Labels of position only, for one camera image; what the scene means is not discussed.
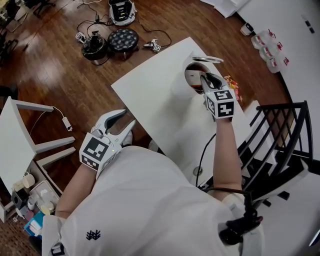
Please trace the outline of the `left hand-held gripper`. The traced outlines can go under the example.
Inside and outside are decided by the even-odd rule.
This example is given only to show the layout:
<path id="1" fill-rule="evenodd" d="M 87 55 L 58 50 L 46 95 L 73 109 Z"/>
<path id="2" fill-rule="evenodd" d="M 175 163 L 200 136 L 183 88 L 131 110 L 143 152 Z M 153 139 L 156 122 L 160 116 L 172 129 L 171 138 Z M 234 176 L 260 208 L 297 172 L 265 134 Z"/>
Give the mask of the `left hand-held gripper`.
<path id="1" fill-rule="evenodd" d="M 84 138 L 79 151 L 79 160 L 96 171 L 96 177 L 99 177 L 101 172 L 116 159 L 125 139 L 136 124 L 136 120 L 131 121 L 118 135 L 108 132 L 126 112 L 126 109 L 117 109 L 103 114 Z"/>

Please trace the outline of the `blue tissue box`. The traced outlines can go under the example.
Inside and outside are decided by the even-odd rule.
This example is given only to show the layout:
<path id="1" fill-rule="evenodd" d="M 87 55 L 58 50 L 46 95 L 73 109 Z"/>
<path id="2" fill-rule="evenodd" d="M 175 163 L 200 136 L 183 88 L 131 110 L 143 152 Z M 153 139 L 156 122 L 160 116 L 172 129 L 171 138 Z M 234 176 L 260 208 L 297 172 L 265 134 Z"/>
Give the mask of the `blue tissue box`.
<path id="1" fill-rule="evenodd" d="M 25 226 L 24 231 L 29 236 L 42 237 L 44 214 L 39 211 Z"/>

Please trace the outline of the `white plastic tray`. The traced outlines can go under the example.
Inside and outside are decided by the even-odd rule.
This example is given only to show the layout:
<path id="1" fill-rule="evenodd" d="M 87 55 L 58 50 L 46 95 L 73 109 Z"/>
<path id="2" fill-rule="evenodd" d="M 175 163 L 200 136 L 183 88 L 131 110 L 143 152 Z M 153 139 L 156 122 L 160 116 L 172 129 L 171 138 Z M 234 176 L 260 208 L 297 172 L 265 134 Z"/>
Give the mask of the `white plastic tray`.
<path id="1" fill-rule="evenodd" d="M 33 198 L 35 205 L 45 215 L 51 215 L 55 212 L 60 198 L 46 180 L 39 182 L 29 192 L 29 195 Z"/>

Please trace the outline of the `person in white shirt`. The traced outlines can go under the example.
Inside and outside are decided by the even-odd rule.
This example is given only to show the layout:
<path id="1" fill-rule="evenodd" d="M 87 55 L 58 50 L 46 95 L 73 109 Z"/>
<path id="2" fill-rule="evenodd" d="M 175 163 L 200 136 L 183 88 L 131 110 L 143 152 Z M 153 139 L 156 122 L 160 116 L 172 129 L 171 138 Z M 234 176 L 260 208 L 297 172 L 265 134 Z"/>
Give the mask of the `person in white shirt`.
<path id="1" fill-rule="evenodd" d="M 262 256 L 261 227 L 236 245 L 219 237 L 244 212 L 242 195 L 218 200 L 166 156 L 128 146 L 70 216 L 44 217 L 42 256 Z"/>

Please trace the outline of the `white flat boards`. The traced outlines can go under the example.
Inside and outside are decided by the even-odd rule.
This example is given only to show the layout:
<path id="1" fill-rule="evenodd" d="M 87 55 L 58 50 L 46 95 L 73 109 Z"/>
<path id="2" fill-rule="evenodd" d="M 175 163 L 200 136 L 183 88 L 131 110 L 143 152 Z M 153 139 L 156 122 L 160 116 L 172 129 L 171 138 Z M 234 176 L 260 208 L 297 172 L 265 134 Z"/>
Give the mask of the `white flat boards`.
<path id="1" fill-rule="evenodd" d="M 224 18 L 228 18 L 240 10 L 250 0 L 200 0 L 203 3 L 211 5 Z"/>

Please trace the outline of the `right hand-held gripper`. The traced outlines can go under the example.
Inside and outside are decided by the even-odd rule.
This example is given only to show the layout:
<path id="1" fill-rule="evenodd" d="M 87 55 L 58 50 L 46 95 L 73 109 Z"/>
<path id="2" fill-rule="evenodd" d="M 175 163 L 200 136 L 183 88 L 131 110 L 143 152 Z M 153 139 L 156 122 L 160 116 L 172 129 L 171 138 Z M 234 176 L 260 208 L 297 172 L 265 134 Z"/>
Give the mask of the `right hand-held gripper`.
<path id="1" fill-rule="evenodd" d="M 214 120 L 232 120 L 235 113 L 236 95 L 234 90 L 227 86 L 227 81 L 210 72 L 200 72 L 199 78 L 206 108 Z"/>

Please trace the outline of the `white electric kettle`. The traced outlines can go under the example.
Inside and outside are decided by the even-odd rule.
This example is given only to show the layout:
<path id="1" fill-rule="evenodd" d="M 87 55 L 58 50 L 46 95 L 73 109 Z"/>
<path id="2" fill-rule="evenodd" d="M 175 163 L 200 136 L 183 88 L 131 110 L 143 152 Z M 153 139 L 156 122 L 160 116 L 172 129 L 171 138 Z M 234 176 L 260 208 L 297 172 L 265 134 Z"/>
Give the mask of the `white electric kettle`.
<path id="1" fill-rule="evenodd" d="M 224 60 L 218 57 L 198 55 L 193 51 L 186 58 L 182 65 L 182 72 L 176 76 L 175 82 L 171 85 L 172 93 L 183 100 L 188 100 L 197 94 L 203 95 L 202 82 L 213 87 L 213 83 L 206 78 L 206 73 L 212 73 L 209 63 L 220 64 Z"/>

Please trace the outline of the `black wall switches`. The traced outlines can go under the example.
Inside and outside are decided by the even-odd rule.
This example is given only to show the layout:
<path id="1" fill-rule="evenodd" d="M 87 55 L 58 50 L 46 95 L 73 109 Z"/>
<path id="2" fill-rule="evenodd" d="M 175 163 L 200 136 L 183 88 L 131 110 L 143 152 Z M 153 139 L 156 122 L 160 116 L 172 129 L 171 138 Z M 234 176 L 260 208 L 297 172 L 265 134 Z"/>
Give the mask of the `black wall switches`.
<path id="1" fill-rule="evenodd" d="M 309 19 L 303 14 L 301 14 L 301 18 L 303 19 L 303 21 L 306 24 L 307 28 L 309 29 L 310 33 L 314 34 L 315 30 L 314 30 L 312 24 L 310 23 Z"/>

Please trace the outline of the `colourful flower bouquet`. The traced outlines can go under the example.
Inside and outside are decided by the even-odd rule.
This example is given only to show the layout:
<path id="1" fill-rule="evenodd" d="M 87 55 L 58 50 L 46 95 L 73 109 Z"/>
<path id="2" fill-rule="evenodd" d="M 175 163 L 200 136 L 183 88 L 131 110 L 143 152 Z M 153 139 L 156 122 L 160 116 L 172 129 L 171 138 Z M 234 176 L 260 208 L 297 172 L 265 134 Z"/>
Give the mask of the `colourful flower bouquet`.
<path id="1" fill-rule="evenodd" d="M 234 93 L 235 93 L 235 96 L 236 96 L 236 100 L 237 100 L 238 102 L 242 102 L 242 101 L 243 101 L 243 98 L 242 98 L 242 96 L 239 94 L 239 85 L 238 85 L 238 83 L 237 83 L 236 81 L 234 81 L 234 80 L 231 78 L 230 75 L 224 76 L 223 78 L 226 80 L 228 86 L 229 86 L 231 89 L 233 89 L 233 91 L 234 91 Z"/>

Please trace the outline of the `black metal chair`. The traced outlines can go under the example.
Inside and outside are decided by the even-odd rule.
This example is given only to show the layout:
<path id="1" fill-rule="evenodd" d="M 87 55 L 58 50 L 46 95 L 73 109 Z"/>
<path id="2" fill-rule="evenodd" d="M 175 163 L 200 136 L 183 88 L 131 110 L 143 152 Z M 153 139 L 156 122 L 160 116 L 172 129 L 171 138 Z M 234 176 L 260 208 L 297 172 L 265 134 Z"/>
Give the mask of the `black metal chair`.
<path id="1" fill-rule="evenodd" d="M 314 162 L 313 133 L 306 101 L 257 105 L 249 118 L 251 134 L 238 148 L 242 188 L 255 208 L 269 199 L 290 197 Z"/>

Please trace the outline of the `clear water bottle red label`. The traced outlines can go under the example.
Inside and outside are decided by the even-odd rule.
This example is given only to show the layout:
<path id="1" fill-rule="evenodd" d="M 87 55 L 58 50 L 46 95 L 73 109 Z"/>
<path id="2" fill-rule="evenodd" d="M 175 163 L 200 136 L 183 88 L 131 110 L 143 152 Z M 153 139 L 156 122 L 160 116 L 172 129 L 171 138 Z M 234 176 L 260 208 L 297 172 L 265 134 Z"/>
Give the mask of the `clear water bottle red label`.
<path id="1" fill-rule="evenodd" d="M 283 45 L 280 41 L 278 43 L 270 42 L 259 50 L 259 55 L 265 62 L 267 62 L 268 60 L 277 57 L 282 48 Z"/>
<path id="2" fill-rule="evenodd" d="M 259 50 L 272 42 L 275 38 L 276 35 L 272 31 L 269 29 L 263 30 L 251 38 L 251 43 L 255 49 Z"/>
<path id="3" fill-rule="evenodd" d="M 287 57 L 278 55 L 272 59 L 268 59 L 266 61 L 266 66 L 271 73 L 275 74 L 285 69 L 289 62 L 290 61 Z"/>

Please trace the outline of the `black quilted round stool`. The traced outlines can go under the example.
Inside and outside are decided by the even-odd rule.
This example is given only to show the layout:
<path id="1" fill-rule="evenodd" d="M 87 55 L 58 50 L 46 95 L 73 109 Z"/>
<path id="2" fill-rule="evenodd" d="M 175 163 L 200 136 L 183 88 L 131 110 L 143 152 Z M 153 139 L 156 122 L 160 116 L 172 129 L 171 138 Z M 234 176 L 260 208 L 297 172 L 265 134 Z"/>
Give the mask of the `black quilted round stool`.
<path id="1" fill-rule="evenodd" d="M 131 28 L 119 28 L 108 36 L 107 43 L 113 54 L 120 54 L 127 60 L 139 50 L 139 35 Z"/>

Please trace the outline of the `small white bin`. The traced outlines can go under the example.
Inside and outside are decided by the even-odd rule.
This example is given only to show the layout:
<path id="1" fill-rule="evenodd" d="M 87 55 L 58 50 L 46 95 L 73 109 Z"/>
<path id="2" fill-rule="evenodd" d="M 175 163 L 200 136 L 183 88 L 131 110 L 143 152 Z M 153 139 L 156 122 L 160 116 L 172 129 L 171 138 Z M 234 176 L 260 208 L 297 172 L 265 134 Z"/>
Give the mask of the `small white bin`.
<path id="1" fill-rule="evenodd" d="M 244 35 L 244 36 L 249 36 L 252 32 L 254 32 L 254 28 L 249 24 L 249 23 L 245 23 L 241 29 L 240 32 Z"/>

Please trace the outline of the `person's right forearm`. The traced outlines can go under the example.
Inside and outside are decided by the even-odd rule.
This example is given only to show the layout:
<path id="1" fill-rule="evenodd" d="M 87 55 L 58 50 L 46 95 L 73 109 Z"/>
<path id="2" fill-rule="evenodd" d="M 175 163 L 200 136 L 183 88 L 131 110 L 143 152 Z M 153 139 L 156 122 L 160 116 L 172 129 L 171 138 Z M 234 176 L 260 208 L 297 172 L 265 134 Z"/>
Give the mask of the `person's right forearm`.
<path id="1" fill-rule="evenodd" d="M 242 189 L 242 171 L 232 122 L 229 118 L 216 121 L 213 187 Z"/>

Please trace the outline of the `white side table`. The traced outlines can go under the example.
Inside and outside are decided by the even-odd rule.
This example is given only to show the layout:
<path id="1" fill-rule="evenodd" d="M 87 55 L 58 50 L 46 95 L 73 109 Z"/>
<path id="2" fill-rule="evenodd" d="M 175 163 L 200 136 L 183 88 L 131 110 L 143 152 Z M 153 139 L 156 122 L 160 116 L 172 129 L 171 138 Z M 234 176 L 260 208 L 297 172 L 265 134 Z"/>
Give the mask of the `white side table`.
<path id="1" fill-rule="evenodd" d="M 0 114 L 0 179 L 10 187 L 21 179 L 34 157 L 75 141 L 73 136 L 35 144 L 21 118 L 19 109 L 52 112 L 52 106 L 8 97 Z"/>

